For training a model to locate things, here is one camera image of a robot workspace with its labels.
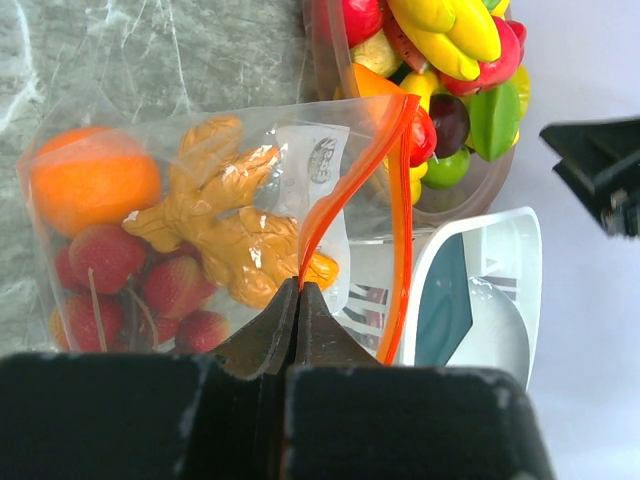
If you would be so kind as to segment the lychee cluster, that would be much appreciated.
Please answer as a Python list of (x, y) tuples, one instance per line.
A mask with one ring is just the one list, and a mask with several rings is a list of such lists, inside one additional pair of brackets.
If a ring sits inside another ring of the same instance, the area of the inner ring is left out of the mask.
[(231, 333), (205, 308), (217, 288), (189, 243), (159, 253), (117, 225), (97, 225), (58, 243), (53, 267), (62, 304), (49, 330), (63, 351), (207, 352)]

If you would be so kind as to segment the tan ginger root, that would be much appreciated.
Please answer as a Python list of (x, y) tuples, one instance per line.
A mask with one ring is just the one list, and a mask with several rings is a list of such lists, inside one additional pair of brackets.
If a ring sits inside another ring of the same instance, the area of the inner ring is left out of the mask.
[(160, 253), (191, 244), (211, 283), (262, 309), (298, 273), (298, 223), (254, 207), (280, 150), (273, 144), (241, 150), (242, 138), (243, 123), (232, 115), (190, 127), (169, 168), (167, 196), (122, 226)]

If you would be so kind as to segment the orange fruit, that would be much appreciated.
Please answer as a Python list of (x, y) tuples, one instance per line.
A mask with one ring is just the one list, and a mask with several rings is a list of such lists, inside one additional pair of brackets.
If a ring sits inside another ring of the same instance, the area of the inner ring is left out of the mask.
[(145, 148), (105, 126), (72, 129), (47, 141), (34, 155), (29, 180), (37, 213), (69, 238), (157, 204), (163, 188)]

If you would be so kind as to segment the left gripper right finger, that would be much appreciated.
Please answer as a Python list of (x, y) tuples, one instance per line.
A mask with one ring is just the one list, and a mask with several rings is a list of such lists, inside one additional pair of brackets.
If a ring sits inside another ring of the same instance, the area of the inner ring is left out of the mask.
[(551, 479), (523, 387), (501, 370), (375, 362), (307, 284), (286, 376), (288, 479)]

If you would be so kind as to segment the green apple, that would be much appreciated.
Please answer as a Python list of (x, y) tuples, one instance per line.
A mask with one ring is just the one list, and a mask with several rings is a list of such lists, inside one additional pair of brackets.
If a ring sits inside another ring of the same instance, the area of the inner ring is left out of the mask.
[(433, 157), (427, 162), (428, 170), (421, 182), (435, 190), (451, 188), (464, 178), (470, 164), (471, 153), (467, 147), (446, 158)]

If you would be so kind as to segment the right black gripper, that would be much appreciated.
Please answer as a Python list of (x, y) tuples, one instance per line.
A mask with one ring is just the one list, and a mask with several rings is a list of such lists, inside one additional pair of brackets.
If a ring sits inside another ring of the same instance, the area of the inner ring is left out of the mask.
[(609, 236), (639, 236), (639, 118), (551, 123), (553, 170)]

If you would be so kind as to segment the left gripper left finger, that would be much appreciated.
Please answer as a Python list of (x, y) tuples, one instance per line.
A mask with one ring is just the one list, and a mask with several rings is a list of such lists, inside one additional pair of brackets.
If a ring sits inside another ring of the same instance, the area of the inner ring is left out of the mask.
[(298, 286), (206, 354), (1, 361), (5, 479), (274, 479)]

